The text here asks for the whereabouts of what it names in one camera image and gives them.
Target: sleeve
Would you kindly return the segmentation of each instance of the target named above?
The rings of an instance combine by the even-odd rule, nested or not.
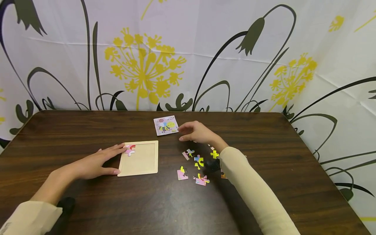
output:
[[[62,208],[46,202],[21,203],[0,229],[1,235],[43,235],[56,223]]]
[[[251,210],[264,235],[300,234],[276,195],[238,149],[227,147],[219,158],[221,169]]]

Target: left hand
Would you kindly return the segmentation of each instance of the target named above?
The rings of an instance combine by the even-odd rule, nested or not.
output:
[[[127,148],[123,147],[124,143],[116,144],[104,150],[99,149],[96,153],[62,168],[73,174],[76,179],[93,179],[102,175],[117,175],[120,173],[119,169],[104,168],[102,165],[116,155],[125,152]]]

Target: floral backdrop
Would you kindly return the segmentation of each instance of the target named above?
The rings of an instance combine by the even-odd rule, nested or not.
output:
[[[0,145],[46,109],[281,112],[376,234],[376,2],[3,0]]]

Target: hand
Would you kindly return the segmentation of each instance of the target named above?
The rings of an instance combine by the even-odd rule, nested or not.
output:
[[[192,140],[202,144],[210,144],[217,149],[217,152],[221,152],[228,147],[227,143],[219,135],[199,121],[184,123],[178,128],[178,131],[183,135],[179,138],[180,141]]]
[[[77,179],[93,179],[102,175],[117,175],[120,173],[116,168],[104,168],[103,163],[125,152],[124,143],[116,144],[107,149],[99,149],[96,153],[82,158],[62,168],[68,170]]]

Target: bee illustration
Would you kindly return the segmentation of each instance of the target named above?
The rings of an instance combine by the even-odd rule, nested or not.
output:
[[[165,133],[168,130],[171,130],[171,128],[175,127],[174,122],[168,122],[168,123],[161,123],[159,125],[159,130],[162,131],[162,133]]]

